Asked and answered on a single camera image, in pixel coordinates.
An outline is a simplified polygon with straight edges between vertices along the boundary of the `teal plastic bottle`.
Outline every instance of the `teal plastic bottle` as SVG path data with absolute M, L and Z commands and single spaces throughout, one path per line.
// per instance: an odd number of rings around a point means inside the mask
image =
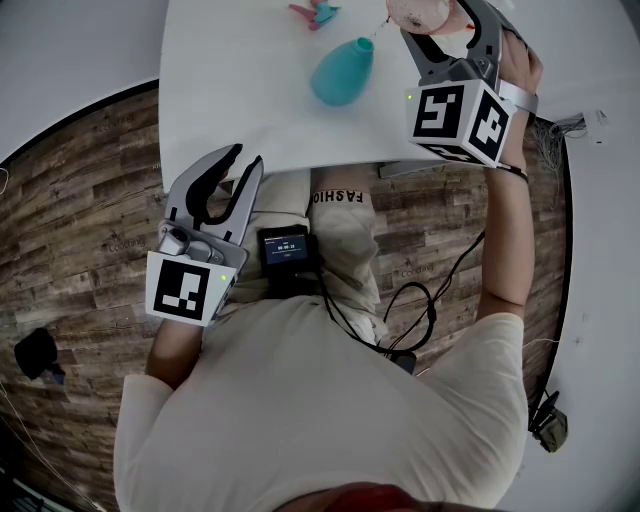
M 354 39 L 322 59 L 311 77 L 311 89 L 327 105 L 348 105 L 362 94 L 372 66 L 373 42 Z

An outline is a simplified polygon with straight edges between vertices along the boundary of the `wrist strap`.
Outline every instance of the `wrist strap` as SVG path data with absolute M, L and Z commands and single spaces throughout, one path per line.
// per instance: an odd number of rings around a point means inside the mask
M 525 173 L 523 173 L 522 169 L 519 169 L 517 167 L 513 167 L 512 165 L 505 165 L 505 164 L 498 164 L 496 169 L 500 169 L 501 171 L 507 171 L 507 172 L 510 172 L 511 174 L 515 174 L 516 176 L 519 176 L 524 181 L 529 183 L 529 176 L 527 176 Z

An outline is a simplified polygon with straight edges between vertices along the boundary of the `wood plank floor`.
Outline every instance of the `wood plank floor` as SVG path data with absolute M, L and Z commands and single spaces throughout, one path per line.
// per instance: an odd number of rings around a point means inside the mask
M 112 455 L 122 379 L 144 368 L 158 322 L 144 312 L 146 252 L 164 212 L 157 91 L 96 111 L 17 157 L 0 196 L 0 381 L 42 454 L 73 485 L 117 510 Z M 527 308 L 524 369 L 532 397 L 544 372 L 560 305 L 565 257 L 564 190 L 528 148 L 536 270 Z M 482 172 L 446 167 L 379 180 L 370 166 L 377 240 L 374 263 L 383 312 L 395 290 L 420 281 L 435 292 L 484 227 Z M 473 322 L 481 247 L 437 304 L 432 340 L 419 357 L 428 368 Z M 426 306 L 413 291 L 390 315 L 391 339 Z M 56 340 L 64 387 L 22 375 L 13 346 L 46 326 Z M 406 341 L 414 342 L 424 326 Z M 74 509 L 86 501 L 53 477 L 14 437 L 26 440 L 0 399 L 0 458 L 16 476 Z

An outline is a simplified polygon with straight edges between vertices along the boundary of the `hand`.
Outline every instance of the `hand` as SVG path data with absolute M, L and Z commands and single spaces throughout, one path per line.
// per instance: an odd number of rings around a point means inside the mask
M 502 36 L 502 59 L 500 61 L 500 78 L 535 94 L 542 78 L 542 63 L 535 52 L 524 45 L 513 32 L 504 31 Z M 526 170 L 527 162 L 522 152 L 524 132 L 527 128 L 529 113 L 518 110 L 511 120 L 511 127 L 502 150 L 500 161 Z

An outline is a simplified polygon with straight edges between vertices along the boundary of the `sleeve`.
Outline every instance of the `sleeve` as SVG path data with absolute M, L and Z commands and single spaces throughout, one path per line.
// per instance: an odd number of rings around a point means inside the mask
M 127 470 L 172 393 L 170 386 L 149 375 L 129 375 L 124 379 L 113 461 L 116 498 L 121 507 L 126 502 L 123 495 Z
M 518 316 L 485 317 L 423 379 L 455 418 L 455 460 L 468 490 L 482 496 L 477 506 L 495 506 L 522 461 L 528 423 L 523 338 Z

